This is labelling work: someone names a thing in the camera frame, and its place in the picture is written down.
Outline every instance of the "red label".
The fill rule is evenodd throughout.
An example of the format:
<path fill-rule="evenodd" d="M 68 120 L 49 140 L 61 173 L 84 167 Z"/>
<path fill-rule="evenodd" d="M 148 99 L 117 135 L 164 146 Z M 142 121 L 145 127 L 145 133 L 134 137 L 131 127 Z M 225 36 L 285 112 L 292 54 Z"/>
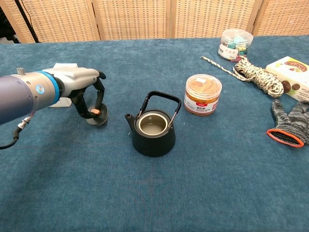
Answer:
<path fill-rule="evenodd" d="M 198 106 L 207 106 L 207 104 L 196 103 Z"/>
<path fill-rule="evenodd" d="M 217 107 L 218 102 L 216 102 L 213 106 L 212 109 L 215 109 Z"/>

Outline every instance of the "teapot spout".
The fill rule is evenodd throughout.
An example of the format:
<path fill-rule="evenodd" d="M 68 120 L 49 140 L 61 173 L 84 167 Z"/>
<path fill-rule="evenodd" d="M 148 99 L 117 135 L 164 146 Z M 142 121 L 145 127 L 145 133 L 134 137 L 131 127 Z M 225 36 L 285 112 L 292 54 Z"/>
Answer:
<path fill-rule="evenodd" d="M 132 116 L 131 114 L 126 114 L 125 118 L 126 118 L 128 124 L 129 124 L 130 128 L 131 128 L 131 131 L 134 132 L 134 130 L 135 130 L 134 129 L 135 117 Z"/>

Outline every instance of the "blue ring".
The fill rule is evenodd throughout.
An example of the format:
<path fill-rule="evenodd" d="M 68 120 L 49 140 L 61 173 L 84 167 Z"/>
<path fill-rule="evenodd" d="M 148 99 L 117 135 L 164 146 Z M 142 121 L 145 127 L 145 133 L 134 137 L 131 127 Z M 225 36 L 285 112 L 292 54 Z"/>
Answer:
<path fill-rule="evenodd" d="M 59 95 L 60 95 L 60 92 L 59 92 L 59 86 L 56 82 L 56 80 L 53 78 L 53 76 L 47 72 L 43 72 L 43 71 L 37 71 L 38 73 L 42 73 L 44 74 L 45 76 L 48 77 L 48 79 L 53 83 L 54 85 L 54 88 L 55 88 L 55 99 L 54 99 L 54 102 L 53 104 L 55 104 L 58 100 L 59 100 Z"/>

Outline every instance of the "woven panel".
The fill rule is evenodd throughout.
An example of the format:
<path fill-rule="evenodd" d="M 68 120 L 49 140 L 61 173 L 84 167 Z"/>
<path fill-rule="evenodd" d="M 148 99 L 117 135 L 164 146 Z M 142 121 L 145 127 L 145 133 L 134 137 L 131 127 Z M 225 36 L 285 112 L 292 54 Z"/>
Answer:
<path fill-rule="evenodd" d="M 28 43 L 33 42 L 17 6 L 13 4 L 14 0 L 4 1 L 10 5 L 11 13 L 18 16 L 13 17 L 22 26 L 22 36 Z M 23 0 L 23 3 L 40 42 L 99 40 L 97 27 L 94 27 L 90 14 L 93 9 L 88 8 L 85 0 Z"/>
<path fill-rule="evenodd" d="M 34 39 L 14 0 L 0 0 L 0 7 L 10 21 L 21 43 L 34 43 Z"/>
<path fill-rule="evenodd" d="M 165 0 L 94 0 L 103 40 L 165 38 Z"/>
<path fill-rule="evenodd" d="M 257 35 L 308 35 L 309 0 L 270 0 Z"/>
<path fill-rule="evenodd" d="M 254 0 L 176 0 L 175 38 L 220 37 L 246 29 Z"/>

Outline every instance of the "white rope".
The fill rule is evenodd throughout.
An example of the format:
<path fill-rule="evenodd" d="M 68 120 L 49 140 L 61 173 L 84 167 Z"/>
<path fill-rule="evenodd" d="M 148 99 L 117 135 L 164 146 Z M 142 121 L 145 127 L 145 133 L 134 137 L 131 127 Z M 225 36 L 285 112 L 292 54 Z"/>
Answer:
<path fill-rule="evenodd" d="M 231 74 L 241 81 L 253 81 L 259 86 L 265 93 L 273 98 L 280 97 L 283 94 L 283 85 L 275 74 L 267 72 L 265 69 L 259 68 L 251 64 L 246 57 L 240 56 L 241 60 L 233 67 L 234 73 L 223 68 L 220 64 L 208 59 L 207 57 L 201 57 L 203 60 L 208 61 L 210 64 L 217 66 L 223 71 Z"/>

